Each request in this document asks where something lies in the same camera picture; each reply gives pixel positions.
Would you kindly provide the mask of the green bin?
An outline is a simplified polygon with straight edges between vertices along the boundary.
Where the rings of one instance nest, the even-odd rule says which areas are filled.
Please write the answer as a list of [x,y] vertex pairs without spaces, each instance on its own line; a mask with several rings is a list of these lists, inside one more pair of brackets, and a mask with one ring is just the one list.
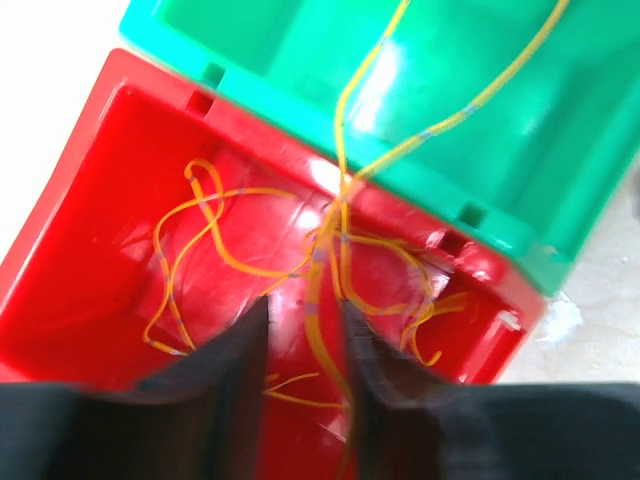
[[[550,1],[133,1],[134,47],[325,154],[341,91],[352,169],[466,107],[533,39]],[[565,282],[639,147],[639,5],[572,1],[484,106],[376,176],[509,257],[543,294]]]

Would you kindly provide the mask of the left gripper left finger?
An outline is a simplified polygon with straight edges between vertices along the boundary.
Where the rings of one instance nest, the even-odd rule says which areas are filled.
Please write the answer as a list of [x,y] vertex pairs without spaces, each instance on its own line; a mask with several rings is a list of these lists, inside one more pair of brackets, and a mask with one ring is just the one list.
[[1,387],[4,479],[253,479],[269,302],[128,391]]

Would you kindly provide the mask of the red bin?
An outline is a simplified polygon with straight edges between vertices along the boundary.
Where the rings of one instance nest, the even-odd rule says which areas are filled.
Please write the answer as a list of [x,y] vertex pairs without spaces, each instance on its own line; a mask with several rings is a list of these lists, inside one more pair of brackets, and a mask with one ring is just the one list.
[[[271,294],[257,475],[333,479],[348,417],[308,345],[313,230],[338,194],[330,161],[136,56],[112,51],[1,266],[1,379],[115,391],[166,367]],[[350,279],[372,325],[412,336],[440,375],[492,382],[545,302],[499,254],[373,185],[350,209]]]

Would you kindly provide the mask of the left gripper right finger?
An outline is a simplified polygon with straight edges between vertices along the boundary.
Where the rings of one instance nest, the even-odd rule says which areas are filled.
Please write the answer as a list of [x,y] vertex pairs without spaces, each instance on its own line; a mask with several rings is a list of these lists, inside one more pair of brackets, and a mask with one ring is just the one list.
[[456,384],[342,308],[358,478],[638,477],[636,384]]

